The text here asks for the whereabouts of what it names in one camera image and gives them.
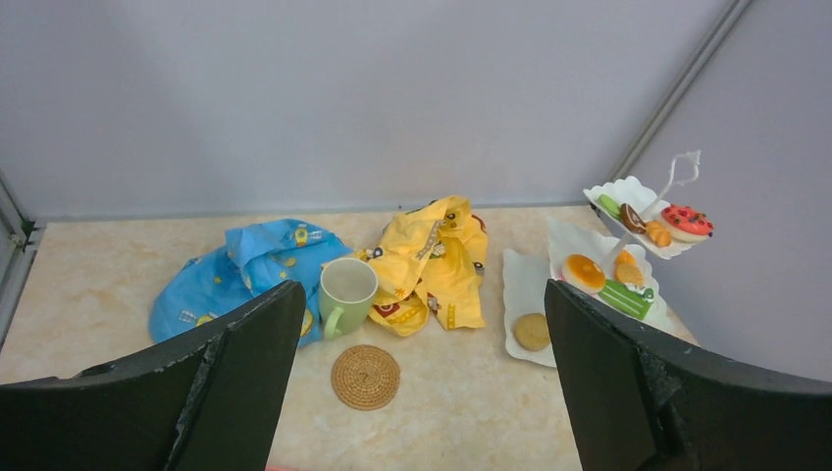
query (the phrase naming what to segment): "gray wall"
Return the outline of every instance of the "gray wall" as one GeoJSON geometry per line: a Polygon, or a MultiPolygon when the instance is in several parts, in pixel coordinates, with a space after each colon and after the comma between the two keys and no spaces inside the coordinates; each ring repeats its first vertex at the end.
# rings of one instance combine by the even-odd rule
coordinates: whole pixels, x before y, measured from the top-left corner
{"type": "Polygon", "coordinates": [[[0,168],[37,218],[565,202],[724,0],[8,0],[0,168]]]}
{"type": "Polygon", "coordinates": [[[714,237],[654,261],[662,294],[704,346],[832,380],[832,2],[752,4],[633,174],[662,186],[698,148],[668,199],[714,237]]]}

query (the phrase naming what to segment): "white plate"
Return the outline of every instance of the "white plate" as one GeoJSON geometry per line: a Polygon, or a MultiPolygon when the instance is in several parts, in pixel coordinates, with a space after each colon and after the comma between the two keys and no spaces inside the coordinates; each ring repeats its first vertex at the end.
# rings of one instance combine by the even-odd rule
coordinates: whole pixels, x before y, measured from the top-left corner
{"type": "MultiPolygon", "coordinates": [[[[603,257],[612,250],[616,243],[618,243],[617,237],[601,235],[596,231],[579,228],[574,224],[551,218],[548,220],[549,274],[556,280],[562,280],[560,267],[566,261],[566,257],[573,253],[586,255],[600,264],[603,257]]],[[[662,319],[667,319],[667,304],[663,300],[660,300],[658,295],[658,282],[652,277],[652,265],[645,258],[647,253],[642,246],[634,243],[627,244],[624,249],[630,252],[630,255],[633,255],[633,258],[636,260],[636,266],[639,267],[639,270],[641,270],[645,277],[645,287],[652,288],[655,294],[655,301],[650,307],[644,322],[650,325],[656,322],[658,325],[654,327],[664,330],[659,326],[665,324],[662,319]]],[[[614,275],[609,273],[612,268],[603,268],[606,277],[609,280],[614,280],[614,275]]],[[[594,298],[607,304],[598,296],[594,296],[594,298]]]]}
{"type": "Polygon", "coordinates": [[[541,351],[529,351],[517,343],[512,329],[520,316],[533,312],[545,312],[546,283],[550,278],[548,260],[521,255],[510,248],[502,251],[502,302],[505,315],[505,351],[514,358],[528,360],[555,368],[551,344],[541,351]]]}
{"type": "MultiPolygon", "coordinates": [[[[661,216],[659,213],[662,209],[670,206],[670,203],[664,201],[663,199],[658,202],[658,204],[650,211],[650,214],[642,214],[642,212],[650,206],[651,203],[655,201],[657,195],[655,191],[651,190],[650,188],[644,186],[639,179],[635,177],[627,177],[624,180],[616,180],[615,182],[607,182],[601,186],[593,186],[590,189],[585,189],[584,194],[590,201],[595,204],[598,209],[606,213],[606,210],[598,204],[598,198],[602,194],[606,194],[607,196],[611,197],[615,201],[618,201],[619,204],[627,203],[633,207],[641,216],[642,219],[647,221],[653,221],[661,216]]],[[[621,224],[621,221],[614,218],[611,214],[606,213],[609,215],[609,219],[613,220],[615,224],[620,226],[624,231],[630,233],[627,228],[621,224]]],[[[670,260],[671,258],[679,255],[680,253],[684,252],[685,250],[693,247],[694,243],[685,243],[680,242],[676,239],[672,239],[670,241],[670,245],[666,247],[659,247],[652,240],[650,240],[647,235],[644,234],[632,234],[630,233],[638,242],[644,245],[650,252],[656,254],[657,256],[665,259],[670,260]]]]}

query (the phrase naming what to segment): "brown coaster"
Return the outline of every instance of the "brown coaster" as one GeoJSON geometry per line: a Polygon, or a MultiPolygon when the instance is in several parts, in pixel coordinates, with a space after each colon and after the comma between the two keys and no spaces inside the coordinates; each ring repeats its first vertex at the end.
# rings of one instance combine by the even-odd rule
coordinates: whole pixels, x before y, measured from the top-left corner
{"type": "Polygon", "coordinates": [[[390,402],[398,391],[398,363],[372,345],[356,345],[333,365],[333,389],[346,405],[374,410],[390,402]]]}

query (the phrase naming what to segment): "cup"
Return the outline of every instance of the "cup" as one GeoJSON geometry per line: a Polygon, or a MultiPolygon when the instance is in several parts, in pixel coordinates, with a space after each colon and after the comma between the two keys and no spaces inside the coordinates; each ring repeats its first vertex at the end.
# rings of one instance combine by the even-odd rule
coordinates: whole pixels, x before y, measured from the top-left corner
{"type": "Polygon", "coordinates": [[[318,290],[324,339],[337,339],[358,329],[370,314],[378,288],[376,271],[357,258],[339,258],[325,266],[318,290]]]}

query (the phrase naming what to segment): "table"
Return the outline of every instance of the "table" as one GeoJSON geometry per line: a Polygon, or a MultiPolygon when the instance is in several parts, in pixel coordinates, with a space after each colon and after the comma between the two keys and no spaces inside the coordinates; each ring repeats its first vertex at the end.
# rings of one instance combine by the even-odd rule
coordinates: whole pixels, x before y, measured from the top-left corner
{"type": "MultiPolygon", "coordinates": [[[[502,327],[502,250],[546,257],[546,219],[608,234],[588,206],[480,209],[489,231],[480,289],[488,325],[445,332],[431,320],[400,339],[369,323],[298,350],[269,463],[324,469],[580,469],[557,372],[511,358],[502,327]],[[330,370],[369,343],[401,367],[383,409],[341,404],[330,370]]],[[[353,247],[374,246],[394,213],[292,215],[353,247]]],[[[224,230],[288,216],[49,224],[0,352],[0,383],[68,378],[152,344],[147,318],[184,262],[224,243],[224,230]]],[[[669,331],[695,342],[672,311],[669,331]]]]}

